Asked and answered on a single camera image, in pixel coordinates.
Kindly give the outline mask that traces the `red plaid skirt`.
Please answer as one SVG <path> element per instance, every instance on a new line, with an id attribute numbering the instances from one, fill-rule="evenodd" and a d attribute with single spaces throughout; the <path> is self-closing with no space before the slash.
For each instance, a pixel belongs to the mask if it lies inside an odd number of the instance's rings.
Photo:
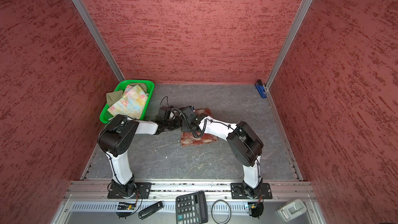
<path id="1" fill-rule="evenodd" d="M 192 133 L 182 133 L 181 134 L 181 147 L 195 146 L 195 145 L 204 145 L 214 143 L 218 140 L 218 138 L 211 134 L 204 134 L 201 138 L 197 139 L 193 136 Z"/>

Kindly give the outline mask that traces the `floral pastel skirt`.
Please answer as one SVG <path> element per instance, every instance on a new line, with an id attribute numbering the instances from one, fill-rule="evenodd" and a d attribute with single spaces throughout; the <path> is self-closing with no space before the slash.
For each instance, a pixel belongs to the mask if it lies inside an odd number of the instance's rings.
<path id="1" fill-rule="evenodd" d="M 147 86 L 145 84 L 130 84 L 123 90 L 123 97 L 108 108 L 108 112 L 116 117 L 127 115 L 140 119 L 148 100 Z"/>

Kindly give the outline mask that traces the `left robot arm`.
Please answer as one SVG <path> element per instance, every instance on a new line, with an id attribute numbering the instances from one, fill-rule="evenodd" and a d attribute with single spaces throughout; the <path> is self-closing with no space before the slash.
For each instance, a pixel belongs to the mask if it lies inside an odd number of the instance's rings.
<path id="1" fill-rule="evenodd" d="M 135 135 L 159 135 L 180 127 L 181 121 L 176 119 L 158 118 L 156 121 L 145 121 L 126 115 L 117 115 L 105 124 L 98 135 L 97 143 L 107 156 L 112 169 L 113 178 L 108 187 L 108 197 L 139 197 L 140 190 L 135 184 L 127 155 Z"/>

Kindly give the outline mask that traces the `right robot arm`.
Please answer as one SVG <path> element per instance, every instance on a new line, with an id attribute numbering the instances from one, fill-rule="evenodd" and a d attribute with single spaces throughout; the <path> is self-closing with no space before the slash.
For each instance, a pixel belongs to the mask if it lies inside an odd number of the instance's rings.
<path id="1" fill-rule="evenodd" d="M 234 157 L 243 166 L 245 196 L 250 199 L 261 198 L 263 180 L 260 173 L 260 159 L 263 142 L 248 123 L 223 122 L 205 114 L 198 115 L 190 108 L 179 111 L 177 116 L 181 119 L 183 132 L 192 133 L 194 138 L 210 134 L 227 141 Z"/>

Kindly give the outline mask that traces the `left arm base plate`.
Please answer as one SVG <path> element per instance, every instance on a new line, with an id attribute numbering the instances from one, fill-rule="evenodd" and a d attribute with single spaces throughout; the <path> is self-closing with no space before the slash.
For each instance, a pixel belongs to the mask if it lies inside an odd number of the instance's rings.
<path id="1" fill-rule="evenodd" d="M 141 199 L 148 199 L 151 191 L 152 183 L 143 182 L 130 184 L 131 188 L 128 188 L 125 192 L 121 190 L 121 187 L 114 182 L 111 182 L 108 186 L 108 199 L 126 199 L 134 200 L 137 197 Z"/>

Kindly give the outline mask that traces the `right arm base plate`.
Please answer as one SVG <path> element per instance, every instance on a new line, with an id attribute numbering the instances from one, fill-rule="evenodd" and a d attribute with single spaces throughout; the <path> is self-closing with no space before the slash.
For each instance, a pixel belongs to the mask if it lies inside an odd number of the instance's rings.
<path id="1" fill-rule="evenodd" d="M 251 188 L 245 183 L 231 183 L 232 199 L 269 200 L 273 198 L 271 187 L 268 183 L 261 183 L 256 188 Z"/>

